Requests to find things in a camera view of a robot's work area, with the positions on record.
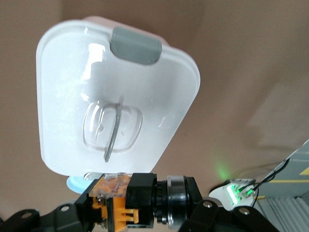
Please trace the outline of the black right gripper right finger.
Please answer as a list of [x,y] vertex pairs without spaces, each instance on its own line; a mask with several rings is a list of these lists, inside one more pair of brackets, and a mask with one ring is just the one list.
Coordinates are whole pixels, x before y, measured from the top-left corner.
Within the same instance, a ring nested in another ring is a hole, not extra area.
[[190,217],[186,219],[180,232],[277,232],[278,229],[258,210],[250,206],[238,206],[231,211],[220,207],[213,200],[204,200],[196,181],[189,177],[188,196]]

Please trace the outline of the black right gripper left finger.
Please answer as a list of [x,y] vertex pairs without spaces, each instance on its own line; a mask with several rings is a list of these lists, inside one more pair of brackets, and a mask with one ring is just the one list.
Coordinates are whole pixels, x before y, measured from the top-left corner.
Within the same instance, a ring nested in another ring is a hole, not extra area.
[[64,203],[41,216],[36,209],[16,212],[0,224],[2,232],[91,232],[89,192],[85,191],[74,203]]

